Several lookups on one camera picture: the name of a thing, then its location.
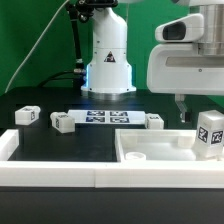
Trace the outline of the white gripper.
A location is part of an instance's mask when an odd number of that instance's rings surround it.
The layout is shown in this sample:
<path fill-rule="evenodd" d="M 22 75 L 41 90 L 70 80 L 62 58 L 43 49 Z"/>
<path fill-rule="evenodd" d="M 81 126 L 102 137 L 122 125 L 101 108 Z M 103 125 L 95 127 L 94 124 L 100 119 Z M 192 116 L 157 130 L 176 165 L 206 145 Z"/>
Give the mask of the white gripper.
<path fill-rule="evenodd" d="M 224 56 L 201 55 L 198 41 L 205 19 L 195 13 L 158 26 L 159 44 L 149 56 L 147 86 L 151 92 L 175 95 L 182 123 L 191 116 L 184 94 L 224 95 Z"/>

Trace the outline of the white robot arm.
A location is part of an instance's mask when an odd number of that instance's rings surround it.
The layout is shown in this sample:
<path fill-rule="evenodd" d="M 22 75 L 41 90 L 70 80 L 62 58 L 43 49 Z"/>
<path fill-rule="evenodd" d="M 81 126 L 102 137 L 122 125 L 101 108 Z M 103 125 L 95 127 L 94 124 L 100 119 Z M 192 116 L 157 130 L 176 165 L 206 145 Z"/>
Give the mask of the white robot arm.
<path fill-rule="evenodd" d="M 126 59 L 127 23 L 113 12 L 120 3 L 140 0 L 78 0 L 79 19 L 93 19 L 93 57 L 82 91 L 116 100 L 132 93 L 132 68 Z M 187 16 L 155 30 L 159 44 L 150 53 L 147 87 L 175 96 L 181 119 L 190 115 L 190 95 L 224 95 L 224 0 L 171 0 L 190 9 Z"/>

